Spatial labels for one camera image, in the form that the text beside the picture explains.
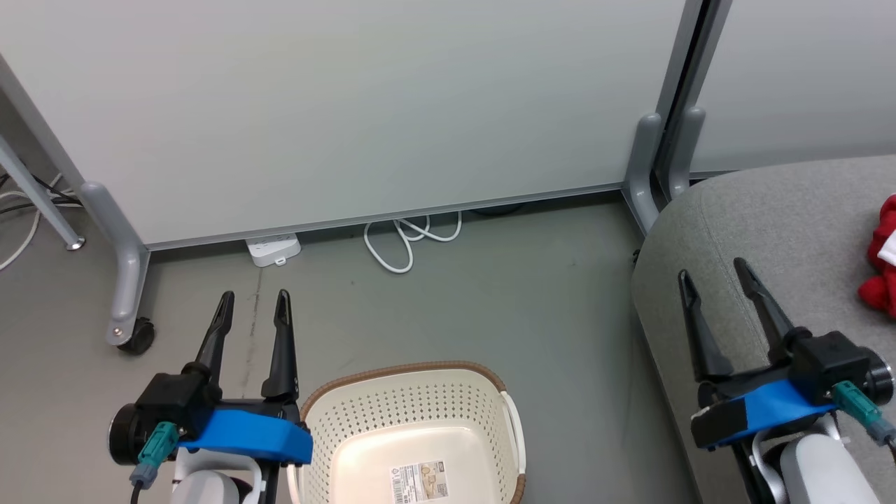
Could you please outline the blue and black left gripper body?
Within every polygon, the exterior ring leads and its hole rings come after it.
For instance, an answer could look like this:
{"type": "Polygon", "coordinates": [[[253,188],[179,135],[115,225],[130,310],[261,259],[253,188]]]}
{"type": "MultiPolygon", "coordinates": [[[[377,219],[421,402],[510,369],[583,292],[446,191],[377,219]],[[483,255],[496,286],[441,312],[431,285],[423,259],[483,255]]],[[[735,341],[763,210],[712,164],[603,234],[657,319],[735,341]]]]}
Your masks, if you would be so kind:
{"type": "Polygon", "coordinates": [[[303,466],[312,462],[314,441],[294,400],[227,400],[214,408],[198,437],[182,438],[177,447],[303,466]]]}

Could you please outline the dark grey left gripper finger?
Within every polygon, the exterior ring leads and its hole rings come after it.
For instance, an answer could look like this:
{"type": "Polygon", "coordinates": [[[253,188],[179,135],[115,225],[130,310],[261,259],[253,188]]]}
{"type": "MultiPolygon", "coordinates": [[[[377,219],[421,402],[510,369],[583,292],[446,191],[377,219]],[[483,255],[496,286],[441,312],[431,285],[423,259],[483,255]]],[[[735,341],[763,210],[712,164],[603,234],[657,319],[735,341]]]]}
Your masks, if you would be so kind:
{"type": "Polygon", "coordinates": [[[204,373],[208,382],[220,379],[224,344],[232,328],[235,304],[234,291],[224,291],[195,358],[195,367],[204,373]]]}
{"type": "Polygon", "coordinates": [[[278,292],[273,323],[275,338],[271,366],[269,376],[262,383],[260,394],[265,401],[298,401],[300,386],[298,386],[291,297],[285,289],[278,292]]]}

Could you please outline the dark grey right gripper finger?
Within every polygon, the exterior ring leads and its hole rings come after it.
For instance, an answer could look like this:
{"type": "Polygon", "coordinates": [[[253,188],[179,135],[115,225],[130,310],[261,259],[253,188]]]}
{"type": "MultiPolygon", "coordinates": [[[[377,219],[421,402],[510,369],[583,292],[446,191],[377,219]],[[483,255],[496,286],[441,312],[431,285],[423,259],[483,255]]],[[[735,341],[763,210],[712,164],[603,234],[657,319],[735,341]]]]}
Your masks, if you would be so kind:
{"type": "Polygon", "coordinates": [[[796,326],[745,258],[734,258],[733,264],[743,294],[756,308],[770,351],[788,351],[787,334],[796,326]]]}
{"type": "Polygon", "coordinates": [[[713,332],[708,327],[697,285],[687,270],[679,272],[678,286],[694,380],[711,383],[728,380],[734,373],[734,368],[729,359],[723,355],[713,332]]]}

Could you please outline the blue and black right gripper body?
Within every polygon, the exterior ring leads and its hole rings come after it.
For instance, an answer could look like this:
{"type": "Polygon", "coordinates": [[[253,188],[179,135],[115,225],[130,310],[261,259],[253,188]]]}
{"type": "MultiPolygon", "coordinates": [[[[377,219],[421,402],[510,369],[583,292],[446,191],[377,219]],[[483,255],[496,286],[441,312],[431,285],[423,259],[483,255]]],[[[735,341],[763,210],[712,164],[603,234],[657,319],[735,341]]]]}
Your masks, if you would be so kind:
{"type": "Polygon", "coordinates": [[[790,379],[789,370],[758,370],[736,375],[694,371],[699,411],[690,430],[698,449],[714,450],[759,431],[817,418],[835,411],[831,400],[813,404],[790,379]]]}

